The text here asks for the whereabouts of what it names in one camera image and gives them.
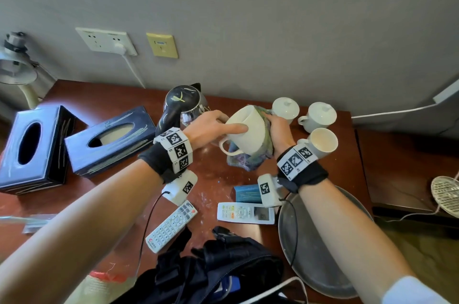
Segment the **brown table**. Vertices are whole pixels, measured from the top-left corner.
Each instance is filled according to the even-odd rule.
[[[357,134],[374,214],[401,217],[434,212],[437,203],[430,184],[434,177],[456,175],[459,141],[362,129]],[[409,218],[458,226],[446,212],[438,216]]]
[[[64,105],[88,126],[117,116],[135,106],[144,105],[152,120],[157,123],[163,113],[165,96],[166,91],[161,90],[59,80],[49,91],[43,103]],[[211,109],[221,110],[228,115],[232,115],[249,103],[255,103],[268,109],[271,106],[265,102],[250,102],[215,96],[207,96],[206,98]],[[301,107],[300,114],[305,115],[306,112],[307,107]],[[80,124],[77,130],[84,128],[85,126]],[[295,140],[307,137],[307,133],[296,121],[292,123],[291,128]],[[334,153],[321,159],[321,164],[330,172],[330,179],[336,185],[349,191],[363,203],[368,211],[371,211],[370,196],[365,184],[350,113],[338,111],[337,121],[330,126],[330,130],[336,133],[339,147]],[[188,224],[193,236],[183,254],[189,255],[191,247],[200,247],[206,240],[213,238],[213,227],[221,225],[241,236],[254,238],[274,254],[282,257],[285,264],[285,277],[292,276],[293,271],[289,267],[279,243],[277,226],[225,223],[216,219],[217,204],[222,201],[233,201],[231,198],[234,191],[233,186],[254,184],[258,176],[262,174],[277,173],[275,161],[268,160],[258,170],[246,172],[240,168],[228,166],[225,154],[214,145],[207,145],[195,151],[193,159],[190,169],[198,175],[198,182],[188,199],[198,209],[199,214]],[[67,183],[64,186],[19,197],[0,194],[0,213],[18,216],[58,213],[78,197],[134,160],[135,158],[126,160],[91,180],[73,174],[69,168]],[[142,233],[153,201],[148,205],[144,214],[137,219],[129,233],[96,267],[97,270],[106,272],[111,269],[110,274],[112,275],[134,275]],[[158,204],[153,212],[147,232],[149,233],[156,228],[175,209],[174,204],[162,199],[161,204]],[[22,235],[21,230],[22,226],[0,225],[0,252],[3,258],[27,240],[28,236]],[[144,248],[140,272],[155,267],[156,257],[148,248]],[[308,288],[308,296],[312,302],[337,302],[336,299],[325,297],[310,288]],[[361,303],[360,299],[350,299],[347,302]]]

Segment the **light switch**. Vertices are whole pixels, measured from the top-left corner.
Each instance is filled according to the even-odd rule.
[[[148,42],[152,46],[153,54],[155,56],[165,56],[167,58],[179,57],[177,48],[175,47],[174,36],[172,35],[161,35],[157,33],[146,33]]]

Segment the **hand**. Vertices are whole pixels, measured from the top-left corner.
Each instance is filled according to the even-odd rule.
[[[221,135],[245,133],[249,128],[245,124],[225,124],[228,116],[222,111],[208,111],[197,117],[183,133],[189,139],[193,150],[207,145]]]
[[[290,124],[288,124],[287,119],[267,113],[263,114],[271,122],[271,140],[274,146],[274,158],[277,160],[287,148],[295,146],[296,142],[291,135]]]

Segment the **remote control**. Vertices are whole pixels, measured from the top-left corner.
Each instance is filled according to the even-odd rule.
[[[185,200],[145,238],[146,244],[154,253],[158,253],[197,213],[196,208]]]
[[[255,203],[219,203],[217,220],[233,223],[274,224],[274,208]]]

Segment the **gray wall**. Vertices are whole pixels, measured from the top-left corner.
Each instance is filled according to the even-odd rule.
[[[458,0],[0,0],[0,34],[31,35],[32,58],[59,78],[136,85],[121,57],[89,51],[74,28],[120,30],[148,87],[200,81],[208,94],[322,100],[354,115],[426,104],[457,78],[458,18]],[[145,32],[173,34],[180,59],[154,57]],[[416,131],[448,126],[457,106],[439,106],[435,129],[416,119]],[[358,124],[403,130],[404,119]]]

